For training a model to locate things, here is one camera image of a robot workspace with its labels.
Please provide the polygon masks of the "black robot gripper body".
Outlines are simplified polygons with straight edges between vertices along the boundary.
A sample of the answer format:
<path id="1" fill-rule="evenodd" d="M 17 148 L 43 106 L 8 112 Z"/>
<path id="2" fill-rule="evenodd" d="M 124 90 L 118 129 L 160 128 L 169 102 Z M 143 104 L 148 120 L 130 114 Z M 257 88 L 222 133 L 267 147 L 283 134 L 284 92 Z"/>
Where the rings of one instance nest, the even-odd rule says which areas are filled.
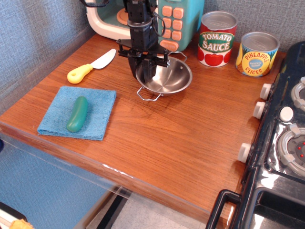
<path id="1" fill-rule="evenodd" d="M 127 21 L 130 28 L 130 39 L 118 39 L 119 55 L 128 57 L 142 56 L 142 60 L 150 59 L 155 61 L 156 65 L 168 67 L 169 51 L 158 43 L 158 21 L 149 20 L 143 23 Z"/>

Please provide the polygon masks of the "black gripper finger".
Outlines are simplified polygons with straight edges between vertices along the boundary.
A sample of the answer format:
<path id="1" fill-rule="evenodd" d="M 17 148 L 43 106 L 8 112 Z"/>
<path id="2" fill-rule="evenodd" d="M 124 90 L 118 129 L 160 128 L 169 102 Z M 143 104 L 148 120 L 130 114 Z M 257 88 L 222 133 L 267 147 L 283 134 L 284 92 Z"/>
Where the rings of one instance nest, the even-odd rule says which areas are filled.
<path id="1" fill-rule="evenodd" d="M 156 74 L 156 63 L 150 59 L 144 59 L 142 62 L 144 82 L 150 81 Z"/>
<path id="2" fill-rule="evenodd" d="M 136 70 L 142 65 L 142 56 L 133 56 L 131 54 L 128 54 L 127 59 L 133 77 L 136 79 Z"/>

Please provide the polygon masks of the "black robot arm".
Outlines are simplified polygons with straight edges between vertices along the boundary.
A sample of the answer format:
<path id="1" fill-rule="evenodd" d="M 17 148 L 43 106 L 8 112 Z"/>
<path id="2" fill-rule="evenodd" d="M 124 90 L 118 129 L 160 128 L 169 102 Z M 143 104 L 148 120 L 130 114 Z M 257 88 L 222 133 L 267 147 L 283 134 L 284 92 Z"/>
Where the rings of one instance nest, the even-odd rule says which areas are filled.
<path id="1" fill-rule="evenodd" d="M 155 76 L 157 66 L 169 66 L 169 51 L 158 42 L 161 34 L 158 33 L 160 16 L 155 12 L 157 1 L 125 0 L 123 3 L 131 38 L 117 40 L 118 52 L 128 59 L 134 77 L 141 69 L 142 79 L 149 82 Z"/>

